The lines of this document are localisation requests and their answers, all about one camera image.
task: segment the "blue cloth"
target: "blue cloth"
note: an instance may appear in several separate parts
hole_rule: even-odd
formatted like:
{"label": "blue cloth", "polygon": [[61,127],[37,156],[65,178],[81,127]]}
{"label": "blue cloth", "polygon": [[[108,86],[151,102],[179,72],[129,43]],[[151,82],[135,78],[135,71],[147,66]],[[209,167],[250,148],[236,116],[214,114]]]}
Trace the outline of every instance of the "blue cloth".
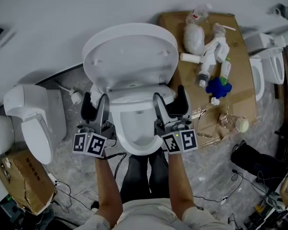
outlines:
{"label": "blue cloth", "polygon": [[225,97],[227,93],[231,91],[231,88],[232,86],[230,83],[227,83],[223,86],[220,78],[215,78],[208,82],[206,92],[212,93],[213,97],[220,99],[221,97]]}

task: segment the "white bottle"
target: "white bottle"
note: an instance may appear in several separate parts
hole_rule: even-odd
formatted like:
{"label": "white bottle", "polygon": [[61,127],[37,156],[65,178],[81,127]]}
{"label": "white bottle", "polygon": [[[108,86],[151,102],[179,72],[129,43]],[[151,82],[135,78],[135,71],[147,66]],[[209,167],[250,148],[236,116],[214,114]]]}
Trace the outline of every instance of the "white bottle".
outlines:
{"label": "white bottle", "polygon": [[216,65],[215,53],[213,50],[208,50],[205,55],[201,58],[201,71],[197,75],[199,85],[203,88],[206,87],[210,80],[211,73]]}
{"label": "white bottle", "polygon": [[220,80],[223,86],[227,84],[227,79],[231,69],[231,63],[229,61],[230,58],[227,57],[226,60],[223,61],[221,66]]}
{"label": "white bottle", "polygon": [[187,24],[198,24],[205,20],[209,15],[209,10],[212,10],[210,3],[198,5],[186,18]]}

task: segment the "white shirt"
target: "white shirt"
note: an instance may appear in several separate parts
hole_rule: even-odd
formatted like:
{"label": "white shirt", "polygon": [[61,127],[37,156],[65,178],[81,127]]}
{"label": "white shirt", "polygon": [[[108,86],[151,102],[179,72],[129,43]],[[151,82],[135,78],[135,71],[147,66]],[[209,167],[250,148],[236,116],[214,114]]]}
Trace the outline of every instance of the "white shirt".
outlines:
{"label": "white shirt", "polygon": [[[133,200],[123,204],[123,213],[115,230],[232,230],[201,207],[187,209],[182,221],[177,218],[168,198]],[[110,230],[102,216],[93,215],[77,230]]]}

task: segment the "white plastic tube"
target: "white plastic tube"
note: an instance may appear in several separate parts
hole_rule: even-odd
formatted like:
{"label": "white plastic tube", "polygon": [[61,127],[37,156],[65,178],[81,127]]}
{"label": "white plastic tube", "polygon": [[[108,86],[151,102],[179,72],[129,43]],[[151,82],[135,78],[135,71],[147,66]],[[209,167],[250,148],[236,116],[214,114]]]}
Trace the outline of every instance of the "white plastic tube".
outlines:
{"label": "white plastic tube", "polygon": [[180,54],[180,60],[198,64],[201,61],[201,57],[200,56],[191,55],[191,54],[181,53]]}

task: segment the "plastic bottle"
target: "plastic bottle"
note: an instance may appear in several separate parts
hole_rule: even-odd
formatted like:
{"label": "plastic bottle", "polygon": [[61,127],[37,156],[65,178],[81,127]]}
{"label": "plastic bottle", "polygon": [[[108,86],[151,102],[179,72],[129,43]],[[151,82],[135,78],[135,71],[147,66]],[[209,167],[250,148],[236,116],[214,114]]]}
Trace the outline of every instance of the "plastic bottle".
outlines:
{"label": "plastic bottle", "polygon": [[183,43],[186,50],[193,55],[201,56],[204,51],[205,33],[197,24],[208,17],[210,9],[211,4],[199,5],[186,18]]}
{"label": "plastic bottle", "polygon": [[229,130],[237,130],[244,133],[249,128],[249,121],[245,117],[221,114],[219,124]]}
{"label": "plastic bottle", "polygon": [[198,73],[197,79],[199,81],[199,85],[205,88],[216,65],[214,51],[208,50],[201,58],[201,62],[201,71]]}
{"label": "plastic bottle", "polygon": [[227,79],[230,73],[231,69],[231,63],[230,63],[230,58],[227,57],[225,61],[223,61],[222,66],[221,66],[221,73],[220,73],[220,80],[222,85],[227,84]]}
{"label": "plastic bottle", "polygon": [[198,5],[186,18],[187,24],[198,24],[205,20],[209,15],[209,10],[212,10],[210,3]]}

